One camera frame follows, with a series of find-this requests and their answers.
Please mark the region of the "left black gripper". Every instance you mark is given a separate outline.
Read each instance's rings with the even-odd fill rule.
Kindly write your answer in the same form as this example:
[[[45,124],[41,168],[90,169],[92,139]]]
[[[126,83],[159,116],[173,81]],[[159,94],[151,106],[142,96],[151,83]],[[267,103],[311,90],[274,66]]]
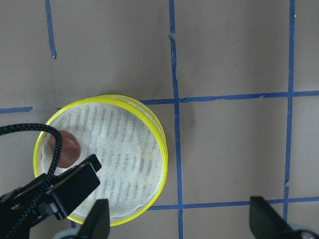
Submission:
[[[78,165],[54,175],[49,187],[40,196],[15,235],[29,237],[30,228],[54,215],[58,220],[68,217],[99,185],[97,172],[102,168],[96,155],[91,154]],[[0,237],[5,239],[27,207],[35,199],[46,174],[43,173],[23,187],[0,197]]]

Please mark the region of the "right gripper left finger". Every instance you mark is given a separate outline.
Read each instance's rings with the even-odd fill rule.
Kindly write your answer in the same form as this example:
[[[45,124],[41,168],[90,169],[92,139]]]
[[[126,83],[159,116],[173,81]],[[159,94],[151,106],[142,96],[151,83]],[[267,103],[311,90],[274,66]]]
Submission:
[[[107,239],[110,234],[109,202],[97,200],[78,232],[79,239]]]

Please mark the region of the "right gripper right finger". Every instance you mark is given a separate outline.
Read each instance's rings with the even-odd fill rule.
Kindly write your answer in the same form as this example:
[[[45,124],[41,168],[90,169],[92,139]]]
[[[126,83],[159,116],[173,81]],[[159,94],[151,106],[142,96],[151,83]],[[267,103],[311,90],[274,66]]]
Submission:
[[[296,239],[293,229],[261,196],[250,197],[249,227],[256,239]]]

